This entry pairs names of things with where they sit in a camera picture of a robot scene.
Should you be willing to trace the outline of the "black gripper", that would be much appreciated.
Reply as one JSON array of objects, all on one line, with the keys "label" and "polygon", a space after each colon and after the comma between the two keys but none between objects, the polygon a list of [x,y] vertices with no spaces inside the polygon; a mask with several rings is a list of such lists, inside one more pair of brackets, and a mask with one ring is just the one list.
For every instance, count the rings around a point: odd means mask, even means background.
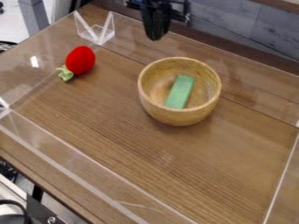
[{"label": "black gripper", "polygon": [[140,9],[144,32],[150,39],[155,39],[155,34],[156,39],[160,39],[168,32],[171,18],[187,23],[191,16],[191,0],[126,0],[126,7]]}]

